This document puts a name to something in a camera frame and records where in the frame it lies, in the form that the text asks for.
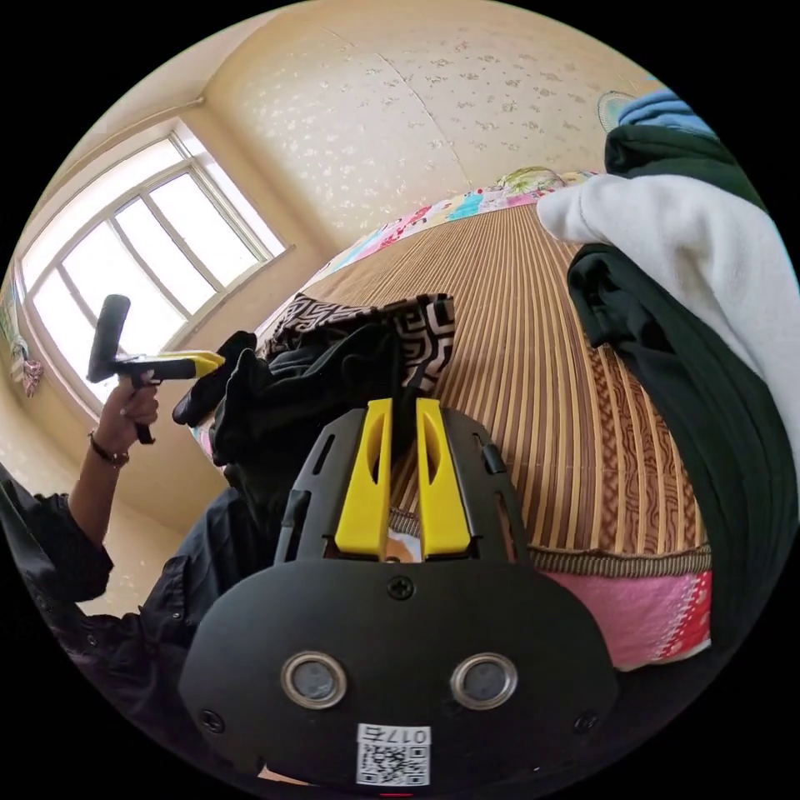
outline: person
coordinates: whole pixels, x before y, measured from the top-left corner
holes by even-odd
[[[178,695],[178,680],[203,614],[234,583],[273,562],[278,532],[259,532],[228,488],[164,565],[137,613],[87,615],[78,606],[106,591],[114,565],[104,543],[118,479],[133,456],[137,423],[157,418],[156,388],[135,390],[122,378],[68,495],[31,494],[0,466],[0,523],[47,625],[83,675],[155,741],[231,782],[233,768],[203,740]]]

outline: bracelet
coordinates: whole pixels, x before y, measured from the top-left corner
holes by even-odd
[[[126,452],[108,452],[108,450],[100,447],[94,438],[94,431],[89,431],[89,444],[92,445],[92,450],[106,464],[111,464],[115,469],[122,469],[131,460],[131,457]]]

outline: hand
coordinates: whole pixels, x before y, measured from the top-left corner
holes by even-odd
[[[142,379],[146,383],[148,375]],[[102,407],[94,441],[108,453],[127,453],[138,441],[136,425],[152,425],[158,419],[157,388],[135,389],[129,377],[120,377],[119,385]]]

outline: window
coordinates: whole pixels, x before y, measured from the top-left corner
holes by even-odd
[[[74,195],[22,255],[18,279],[48,355],[96,407],[115,383],[86,381],[108,294],[131,299],[121,351],[160,353],[284,249],[198,140],[173,130]]]

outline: sticker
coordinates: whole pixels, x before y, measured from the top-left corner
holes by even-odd
[[[428,786],[431,729],[396,725],[358,726],[356,783],[362,786]]]

